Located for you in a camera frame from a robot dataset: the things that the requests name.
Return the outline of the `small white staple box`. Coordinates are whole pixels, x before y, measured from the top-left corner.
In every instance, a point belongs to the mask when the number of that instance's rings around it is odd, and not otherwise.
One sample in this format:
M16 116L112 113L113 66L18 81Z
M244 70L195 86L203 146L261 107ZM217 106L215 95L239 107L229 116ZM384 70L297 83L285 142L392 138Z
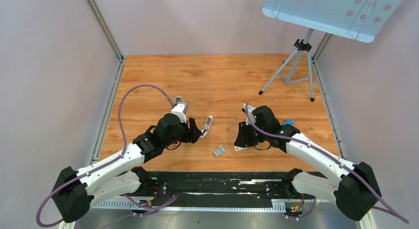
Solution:
M235 149L236 151L239 151L239 150L245 150L245 149L246 149L246 147L234 146L234 149Z

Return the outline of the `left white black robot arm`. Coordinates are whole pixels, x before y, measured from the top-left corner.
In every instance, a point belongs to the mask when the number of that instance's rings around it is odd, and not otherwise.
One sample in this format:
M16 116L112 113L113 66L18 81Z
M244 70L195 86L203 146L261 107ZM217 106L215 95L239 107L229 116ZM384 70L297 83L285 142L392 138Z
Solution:
M168 113L125 150L78 170L70 166L61 170L52 190L52 200L63 221L74 222L92 206L117 195L133 192L147 195L151 182L140 177L141 165L161 155L172 144L196 143L202 134L194 118L182 123L178 116Z

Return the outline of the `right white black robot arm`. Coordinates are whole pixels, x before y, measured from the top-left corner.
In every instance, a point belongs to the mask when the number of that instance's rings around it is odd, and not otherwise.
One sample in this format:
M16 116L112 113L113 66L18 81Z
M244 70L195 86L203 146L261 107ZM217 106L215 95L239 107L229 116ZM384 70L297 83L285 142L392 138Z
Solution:
M354 221L362 220L381 198L375 173L367 163L355 164L330 153L293 125L280 124L266 105L254 107L245 103L242 112L246 119L239 123L234 142L236 149L267 142L270 148L293 155L322 174L317 177L301 169L292 169L282 184L286 197L309 194L327 200Z

